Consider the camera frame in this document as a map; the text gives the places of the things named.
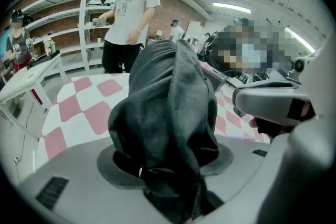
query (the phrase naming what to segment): black pants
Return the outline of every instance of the black pants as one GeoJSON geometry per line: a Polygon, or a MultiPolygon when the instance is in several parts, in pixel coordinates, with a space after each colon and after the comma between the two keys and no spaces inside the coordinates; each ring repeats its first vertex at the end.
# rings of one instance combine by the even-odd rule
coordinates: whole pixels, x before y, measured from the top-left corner
{"type": "Polygon", "coordinates": [[[101,59],[103,67],[107,73],[122,73],[121,63],[123,63],[126,73],[129,73],[139,54],[139,49],[140,44],[117,45],[105,40],[103,57],[101,59]]]}

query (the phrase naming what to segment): white t-shirt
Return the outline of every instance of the white t-shirt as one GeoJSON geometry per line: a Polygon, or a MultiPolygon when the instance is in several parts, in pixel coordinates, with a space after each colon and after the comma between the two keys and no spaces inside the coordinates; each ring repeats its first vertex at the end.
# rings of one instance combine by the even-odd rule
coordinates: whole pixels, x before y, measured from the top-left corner
{"type": "Polygon", "coordinates": [[[173,36],[172,41],[176,43],[179,39],[182,39],[183,34],[184,34],[183,28],[178,25],[176,27],[173,27],[170,35],[173,36]]]}
{"type": "MultiPolygon", "coordinates": [[[[138,28],[147,8],[159,6],[160,0],[115,0],[115,21],[105,35],[105,40],[127,45],[130,33],[138,28]]],[[[146,44],[148,25],[142,30],[139,44],[146,44]]]]}

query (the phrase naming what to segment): red brick wall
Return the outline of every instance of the red brick wall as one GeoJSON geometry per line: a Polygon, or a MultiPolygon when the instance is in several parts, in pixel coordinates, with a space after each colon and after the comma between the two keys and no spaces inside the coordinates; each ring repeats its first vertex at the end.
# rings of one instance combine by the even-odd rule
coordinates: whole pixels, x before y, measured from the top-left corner
{"type": "MultiPolygon", "coordinates": [[[[30,5],[31,3],[34,3],[35,1],[38,0],[21,0],[17,4],[15,4],[15,6],[10,9],[10,12],[8,12],[4,16],[4,20],[1,23],[0,33],[3,34],[4,28],[9,25],[8,22],[13,9],[22,9],[30,5]]],[[[32,17],[33,19],[38,19],[53,14],[55,12],[60,12],[71,8],[77,8],[79,7],[79,5],[80,1],[62,3],[53,7],[43,9],[40,12],[35,13],[32,17]]],[[[171,32],[170,24],[174,19],[179,20],[181,22],[181,27],[185,30],[187,29],[188,22],[191,20],[201,22],[203,26],[205,25],[206,21],[204,17],[199,15],[196,11],[194,11],[192,8],[190,8],[188,5],[184,4],[180,0],[161,0],[161,6],[156,9],[154,18],[150,22],[148,36],[153,36],[155,35],[157,30],[162,30],[163,37],[169,38],[171,32]]],[[[78,16],[61,19],[32,30],[30,32],[30,36],[42,36],[48,34],[49,32],[56,33],[66,29],[76,28],[78,22],[78,16]]],[[[104,38],[106,32],[107,29],[96,29],[91,34],[91,41],[97,40],[98,37],[104,38]]],[[[65,46],[79,44],[79,35],[78,33],[70,33],[67,35],[55,37],[53,40],[55,41],[57,48],[62,48],[65,46]]]]}

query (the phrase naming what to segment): graphic print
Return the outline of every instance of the graphic print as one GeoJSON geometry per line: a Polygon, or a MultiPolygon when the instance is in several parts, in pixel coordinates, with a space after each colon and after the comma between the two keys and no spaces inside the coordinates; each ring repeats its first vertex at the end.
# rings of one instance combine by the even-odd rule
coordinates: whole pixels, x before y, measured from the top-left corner
{"type": "Polygon", "coordinates": [[[127,10],[128,3],[132,2],[132,0],[118,0],[118,9],[116,12],[116,16],[125,15],[127,10]]]}

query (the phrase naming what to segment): black vent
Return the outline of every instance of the black vent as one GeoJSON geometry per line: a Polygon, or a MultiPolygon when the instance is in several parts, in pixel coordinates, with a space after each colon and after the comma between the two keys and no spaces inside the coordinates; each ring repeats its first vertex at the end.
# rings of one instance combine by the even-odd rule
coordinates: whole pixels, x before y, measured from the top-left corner
{"type": "Polygon", "coordinates": [[[263,151],[263,150],[253,150],[252,153],[259,155],[261,157],[265,157],[267,154],[267,151],[263,151]]]}
{"type": "Polygon", "coordinates": [[[66,178],[54,176],[36,196],[36,199],[46,208],[52,210],[68,182],[69,180],[66,178]]]}

